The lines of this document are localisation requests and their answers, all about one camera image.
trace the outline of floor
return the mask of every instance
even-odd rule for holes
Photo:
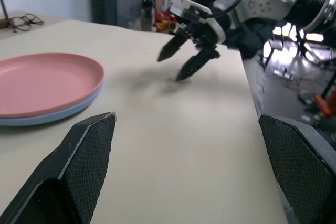
[[[313,48],[313,45],[311,50],[320,58],[330,57],[329,50]],[[269,54],[267,47],[264,54]],[[276,51],[271,57],[265,72],[265,113],[313,125],[315,114],[307,111],[307,107],[298,100],[297,95],[302,90],[322,93],[334,72],[314,67],[302,57],[294,60],[295,55],[296,45],[288,42],[282,52]],[[292,73],[294,81],[279,76],[278,72],[282,73],[285,68],[288,73]],[[336,149],[336,117],[325,120],[316,130]]]

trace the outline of person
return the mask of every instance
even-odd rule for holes
[[[199,4],[211,7],[214,0],[193,0]],[[259,20],[246,22],[245,27],[239,27],[226,34],[224,44],[228,48],[239,49],[243,58],[246,76],[250,85],[253,101],[260,116],[263,111],[263,94],[265,85],[264,69],[259,64],[259,52],[265,42],[272,37],[272,31],[276,26],[275,21]]]

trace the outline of cable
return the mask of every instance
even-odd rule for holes
[[[226,8],[225,10],[223,10],[223,11],[221,11],[219,13],[215,13],[215,14],[205,13],[204,17],[201,17],[201,16],[199,16],[199,17],[200,18],[204,18],[204,19],[222,17],[222,16],[228,14],[229,12],[233,11],[237,7],[237,5],[240,3],[240,1],[242,1],[242,0],[235,0],[232,5],[230,5],[228,8]]]

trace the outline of white table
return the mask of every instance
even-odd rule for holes
[[[0,40],[0,59],[69,52],[106,70],[103,92],[81,114],[0,128],[0,212],[73,124],[114,111],[109,169],[92,223],[287,223],[239,53],[219,46],[219,59],[178,84],[170,79],[196,50],[187,42],[157,63],[170,38],[67,20]]]

